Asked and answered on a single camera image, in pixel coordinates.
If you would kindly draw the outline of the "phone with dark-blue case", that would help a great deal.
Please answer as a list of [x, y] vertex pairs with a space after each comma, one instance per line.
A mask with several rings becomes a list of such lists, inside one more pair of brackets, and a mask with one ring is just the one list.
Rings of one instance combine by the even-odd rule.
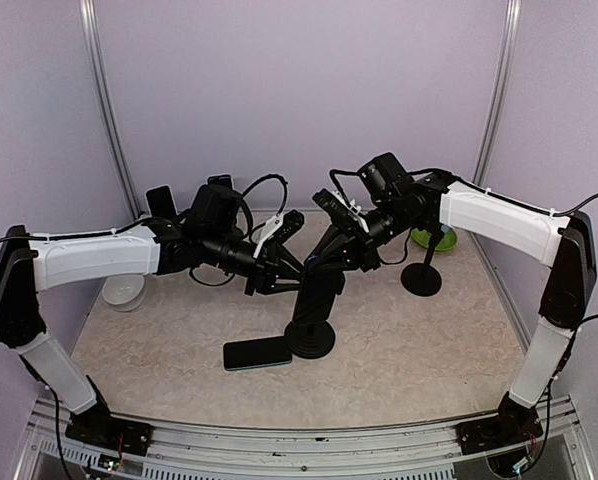
[[320, 266], [317, 260], [316, 255], [310, 255], [305, 261], [292, 315], [292, 322], [297, 325], [327, 321], [336, 297], [343, 291], [343, 271], [331, 265]]

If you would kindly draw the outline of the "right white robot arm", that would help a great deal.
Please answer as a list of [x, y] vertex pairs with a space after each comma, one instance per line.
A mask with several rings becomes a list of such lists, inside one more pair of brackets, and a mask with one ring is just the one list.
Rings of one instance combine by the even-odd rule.
[[441, 277], [431, 260], [445, 227], [525, 253], [549, 267], [550, 275], [522, 367], [490, 423], [497, 442], [514, 442], [528, 429], [531, 411], [565, 365], [576, 332], [589, 320], [585, 313], [597, 278], [589, 216], [581, 206], [564, 212], [531, 206], [442, 169], [408, 172], [392, 153], [373, 158], [354, 175], [374, 207], [361, 212], [341, 190], [314, 195], [331, 224], [304, 262], [294, 322], [327, 321], [346, 272], [379, 268], [379, 247], [411, 229], [430, 234], [424, 260], [407, 265], [401, 275], [404, 288], [418, 296], [440, 290]]

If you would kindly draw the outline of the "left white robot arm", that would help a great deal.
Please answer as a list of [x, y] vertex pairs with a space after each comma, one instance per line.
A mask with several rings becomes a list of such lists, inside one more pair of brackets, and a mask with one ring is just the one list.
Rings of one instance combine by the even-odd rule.
[[118, 421], [48, 332], [39, 292], [123, 275], [192, 272], [202, 265], [244, 277], [248, 295], [294, 291], [301, 277], [300, 262], [284, 245], [304, 224], [300, 212], [273, 215], [252, 244], [250, 232], [237, 225], [239, 214], [253, 221], [245, 196], [224, 181], [202, 185], [182, 212], [166, 186], [148, 191], [147, 200], [150, 217], [119, 229], [53, 236], [30, 235], [16, 225], [0, 238], [0, 343], [80, 416], [81, 430], [100, 445], [118, 436]]

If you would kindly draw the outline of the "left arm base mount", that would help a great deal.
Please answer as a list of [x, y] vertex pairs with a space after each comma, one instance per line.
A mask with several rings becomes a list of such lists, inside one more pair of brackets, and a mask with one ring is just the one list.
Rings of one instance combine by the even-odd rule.
[[72, 420], [66, 428], [66, 437], [122, 454], [146, 456], [153, 431], [148, 423], [110, 417], [90, 424]]

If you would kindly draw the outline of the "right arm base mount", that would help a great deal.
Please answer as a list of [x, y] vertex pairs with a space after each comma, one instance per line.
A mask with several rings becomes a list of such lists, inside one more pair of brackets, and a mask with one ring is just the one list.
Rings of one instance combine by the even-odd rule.
[[461, 422], [456, 426], [456, 431], [463, 455], [515, 445], [544, 434], [539, 420], [519, 423], [500, 416]]

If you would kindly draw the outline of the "black clamp phone stand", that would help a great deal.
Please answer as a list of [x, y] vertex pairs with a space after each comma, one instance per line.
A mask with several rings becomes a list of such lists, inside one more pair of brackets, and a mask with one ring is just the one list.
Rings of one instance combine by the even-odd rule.
[[328, 320], [314, 325], [297, 325], [291, 318], [284, 331], [284, 339], [291, 353], [303, 359], [319, 359], [328, 355], [336, 340], [335, 331]]

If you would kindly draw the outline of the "phone with lilac case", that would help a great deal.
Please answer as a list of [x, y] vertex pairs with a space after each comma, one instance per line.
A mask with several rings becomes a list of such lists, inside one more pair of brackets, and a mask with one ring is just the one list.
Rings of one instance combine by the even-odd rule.
[[147, 190], [145, 198], [152, 217], [170, 220], [177, 215], [177, 208], [169, 185]]

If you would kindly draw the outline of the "phone with light-blue case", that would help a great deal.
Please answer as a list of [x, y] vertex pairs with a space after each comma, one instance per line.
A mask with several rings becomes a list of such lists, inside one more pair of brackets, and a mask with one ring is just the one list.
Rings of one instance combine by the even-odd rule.
[[230, 174], [213, 175], [207, 178], [208, 185], [217, 185], [228, 189], [233, 188], [233, 179]]

